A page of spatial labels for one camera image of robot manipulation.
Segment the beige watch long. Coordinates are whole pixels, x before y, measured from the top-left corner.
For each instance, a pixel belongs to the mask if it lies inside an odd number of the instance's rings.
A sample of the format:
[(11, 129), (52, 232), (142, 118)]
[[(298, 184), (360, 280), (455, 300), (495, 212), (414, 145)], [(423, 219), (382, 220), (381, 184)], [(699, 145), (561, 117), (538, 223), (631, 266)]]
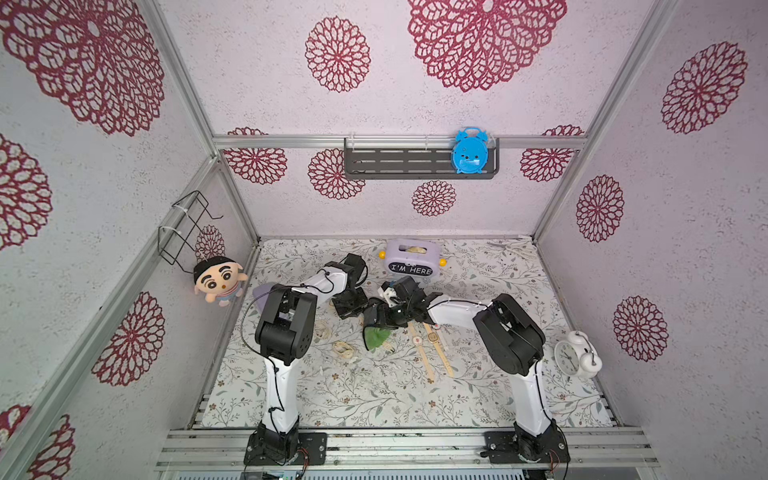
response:
[(430, 344), (433, 346), (435, 351), (437, 352), (437, 355), (439, 356), (448, 377), (454, 378), (455, 371), (446, 356), (445, 350), (441, 343), (441, 339), (438, 335), (438, 331), (440, 327), (439, 326), (432, 327), (430, 324), (424, 324), (424, 328), (427, 333), (427, 339), (430, 342)]
[(408, 325), (408, 330), (411, 335), (412, 342), (415, 345), (416, 350), (421, 359), (421, 362), (424, 366), (424, 369), (427, 375), (427, 381), (429, 383), (433, 383), (435, 381), (435, 374), (434, 374), (434, 370), (432, 369), (432, 366), (430, 365), (429, 359), (426, 355), (423, 338), (418, 333), (414, 323), (410, 323)]

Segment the green cleaning cloth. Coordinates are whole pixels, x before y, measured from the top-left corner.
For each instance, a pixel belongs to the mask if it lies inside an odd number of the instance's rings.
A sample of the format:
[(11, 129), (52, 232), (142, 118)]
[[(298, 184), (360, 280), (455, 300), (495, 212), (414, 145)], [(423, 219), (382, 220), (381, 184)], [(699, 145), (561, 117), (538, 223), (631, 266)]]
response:
[(363, 328), (363, 342), (367, 351), (373, 352), (381, 347), (390, 337), (391, 331), (385, 328), (365, 326)]

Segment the beige watch top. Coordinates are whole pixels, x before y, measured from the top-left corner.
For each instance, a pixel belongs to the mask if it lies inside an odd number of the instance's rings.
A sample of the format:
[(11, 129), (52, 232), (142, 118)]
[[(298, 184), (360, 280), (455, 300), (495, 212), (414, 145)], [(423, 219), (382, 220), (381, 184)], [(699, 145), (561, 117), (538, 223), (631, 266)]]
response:
[(356, 356), (356, 348), (344, 341), (334, 342), (332, 351), (344, 361), (350, 361)]

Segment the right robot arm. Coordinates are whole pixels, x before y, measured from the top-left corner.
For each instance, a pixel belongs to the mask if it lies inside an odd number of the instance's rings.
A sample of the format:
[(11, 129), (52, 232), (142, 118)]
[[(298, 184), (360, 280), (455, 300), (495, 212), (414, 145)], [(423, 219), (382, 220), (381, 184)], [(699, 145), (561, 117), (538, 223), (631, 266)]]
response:
[(458, 299), (426, 293), (413, 278), (403, 277), (382, 285), (379, 296), (368, 300), (363, 318), (369, 350), (375, 330), (406, 328), (412, 322), (476, 331), (495, 365), (511, 375), (517, 451), (532, 456), (567, 449), (544, 395), (540, 362), (545, 334), (511, 295), (502, 293), (488, 301)]

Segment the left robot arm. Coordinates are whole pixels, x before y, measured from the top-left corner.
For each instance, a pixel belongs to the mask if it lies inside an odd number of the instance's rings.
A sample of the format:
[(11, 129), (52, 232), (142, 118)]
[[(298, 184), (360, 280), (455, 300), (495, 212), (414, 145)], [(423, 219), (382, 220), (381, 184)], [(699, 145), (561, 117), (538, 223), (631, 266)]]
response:
[(283, 462), (299, 449), (297, 384), (301, 359), (314, 335), (316, 310), (330, 302), (341, 319), (361, 314), (368, 302), (362, 289), (367, 273), (363, 258), (350, 253), (340, 262), (326, 263), (297, 286), (267, 283), (254, 291), (253, 302), (260, 310), (254, 352), (264, 359), (267, 373), (256, 446)]

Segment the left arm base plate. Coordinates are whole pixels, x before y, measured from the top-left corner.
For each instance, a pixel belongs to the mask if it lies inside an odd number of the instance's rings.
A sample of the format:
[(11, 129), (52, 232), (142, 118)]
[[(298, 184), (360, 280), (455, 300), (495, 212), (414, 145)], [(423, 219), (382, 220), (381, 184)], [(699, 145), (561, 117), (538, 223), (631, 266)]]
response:
[(270, 430), (250, 435), (245, 466), (318, 466), (326, 462), (328, 435), (318, 432), (278, 434)]

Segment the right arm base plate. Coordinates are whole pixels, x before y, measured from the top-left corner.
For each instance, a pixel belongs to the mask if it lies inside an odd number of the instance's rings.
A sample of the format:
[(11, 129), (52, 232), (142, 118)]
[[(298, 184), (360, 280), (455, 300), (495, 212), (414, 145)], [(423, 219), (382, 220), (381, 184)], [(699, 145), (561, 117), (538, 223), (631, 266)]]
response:
[(481, 455), (491, 464), (566, 464), (571, 460), (566, 440), (557, 429), (538, 436), (524, 431), (486, 431), (484, 440)]

